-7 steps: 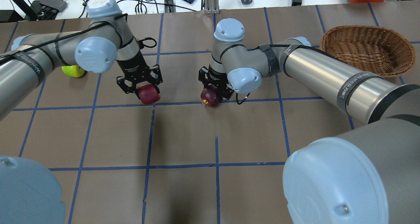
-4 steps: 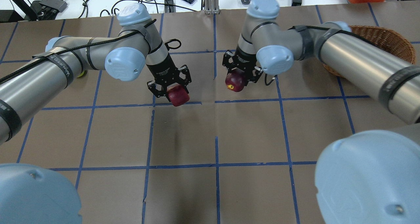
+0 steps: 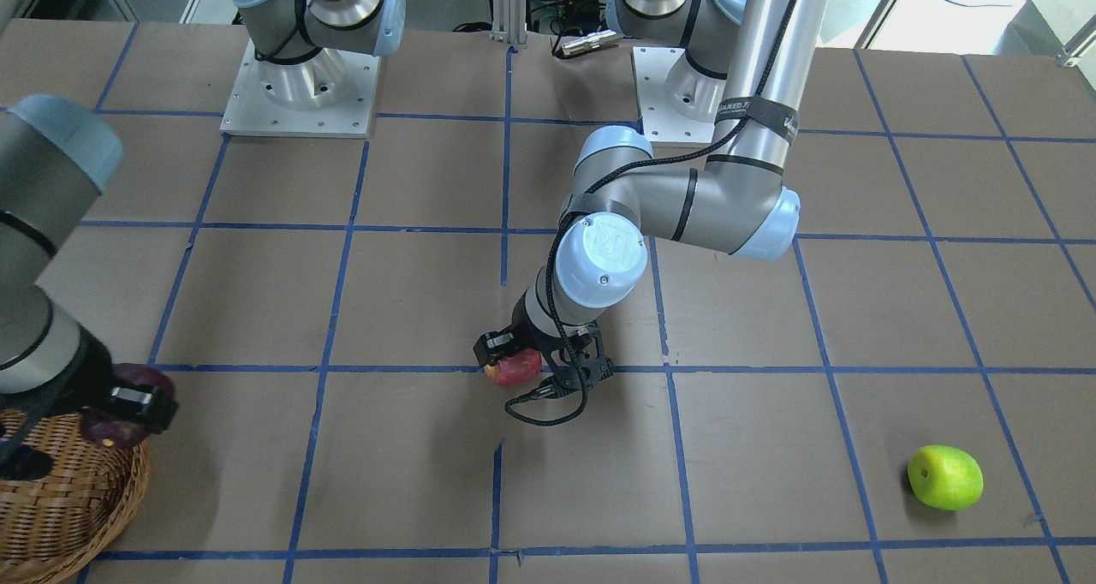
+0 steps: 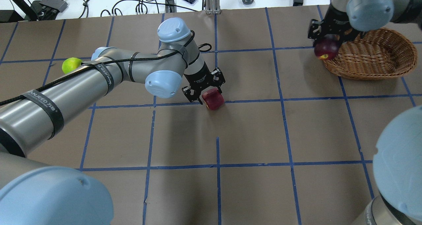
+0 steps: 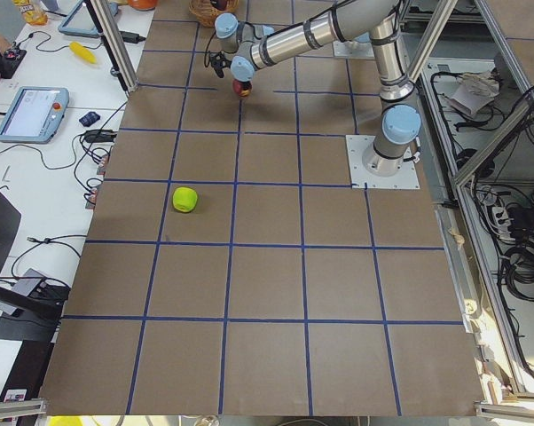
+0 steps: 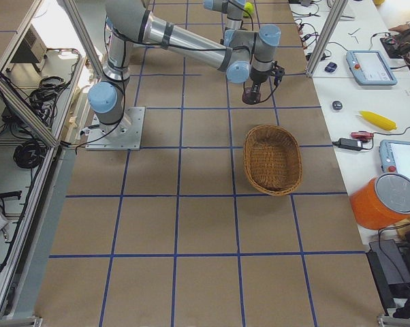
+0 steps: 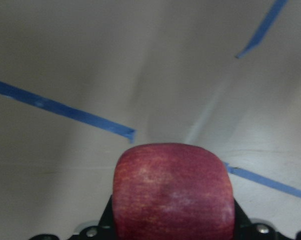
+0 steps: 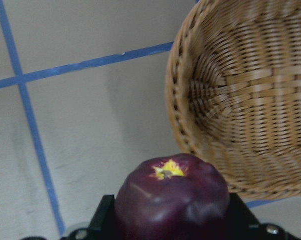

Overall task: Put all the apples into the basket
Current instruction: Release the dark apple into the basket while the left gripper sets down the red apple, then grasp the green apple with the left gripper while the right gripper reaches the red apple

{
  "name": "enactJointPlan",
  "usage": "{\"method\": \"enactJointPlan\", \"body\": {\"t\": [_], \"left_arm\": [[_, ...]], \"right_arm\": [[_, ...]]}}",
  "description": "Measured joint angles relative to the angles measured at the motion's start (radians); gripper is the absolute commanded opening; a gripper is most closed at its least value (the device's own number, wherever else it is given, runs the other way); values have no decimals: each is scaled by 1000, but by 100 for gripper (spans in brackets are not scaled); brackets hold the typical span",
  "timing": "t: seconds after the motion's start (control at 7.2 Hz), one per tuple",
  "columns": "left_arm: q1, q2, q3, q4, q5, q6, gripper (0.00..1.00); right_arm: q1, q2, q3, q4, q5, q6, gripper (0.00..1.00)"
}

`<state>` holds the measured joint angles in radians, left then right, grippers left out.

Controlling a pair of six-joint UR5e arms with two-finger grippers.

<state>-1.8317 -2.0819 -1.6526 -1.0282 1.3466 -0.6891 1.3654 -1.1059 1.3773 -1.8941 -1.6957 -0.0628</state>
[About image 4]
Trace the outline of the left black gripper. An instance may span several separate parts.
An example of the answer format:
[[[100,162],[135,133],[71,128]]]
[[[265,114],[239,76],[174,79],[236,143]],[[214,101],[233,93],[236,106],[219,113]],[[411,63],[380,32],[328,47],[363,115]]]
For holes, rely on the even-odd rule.
[[[189,86],[182,88],[184,96],[189,102],[198,101],[201,105],[201,93],[206,88],[212,86],[216,87],[218,92],[221,94],[221,86],[226,83],[226,79],[220,68],[215,68],[212,72],[209,70],[206,63],[203,64],[202,68],[194,74],[184,74],[187,79]]]

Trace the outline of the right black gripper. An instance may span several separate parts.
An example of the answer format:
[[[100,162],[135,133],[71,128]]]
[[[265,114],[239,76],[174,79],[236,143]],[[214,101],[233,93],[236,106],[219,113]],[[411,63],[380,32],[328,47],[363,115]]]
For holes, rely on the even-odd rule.
[[[324,19],[311,19],[308,28],[308,39],[319,40],[326,35],[336,35],[345,43],[355,40],[361,32],[351,26],[347,13],[329,6]]]

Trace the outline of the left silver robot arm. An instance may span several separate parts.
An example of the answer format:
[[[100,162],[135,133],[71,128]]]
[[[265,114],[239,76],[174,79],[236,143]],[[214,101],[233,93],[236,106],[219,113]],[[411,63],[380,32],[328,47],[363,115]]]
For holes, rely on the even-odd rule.
[[[111,224],[114,206],[103,183],[27,155],[122,82],[141,83],[153,96],[168,99],[185,77],[189,85],[181,90],[190,102],[210,110],[223,105],[223,72],[209,70],[201,56],[203,45],[196,45],[184,20],[164,20],[157,35],[157,54],[100,47],[61,78],[1,102],[2,225]]]

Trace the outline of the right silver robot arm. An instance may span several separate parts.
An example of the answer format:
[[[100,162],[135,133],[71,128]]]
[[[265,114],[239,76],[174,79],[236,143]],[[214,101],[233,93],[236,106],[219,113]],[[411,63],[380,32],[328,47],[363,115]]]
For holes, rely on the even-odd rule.
[[[421,28],[421,0],[330,0],[325,17],[312,19],[308,38],[327,70],[368,81],[376,96],[393,96],[402,77],[417,66],[409,39],[385,26]],[[378,195],[353,225],[421,224],[421,105],[405,110],[381,131],[371,149]]]

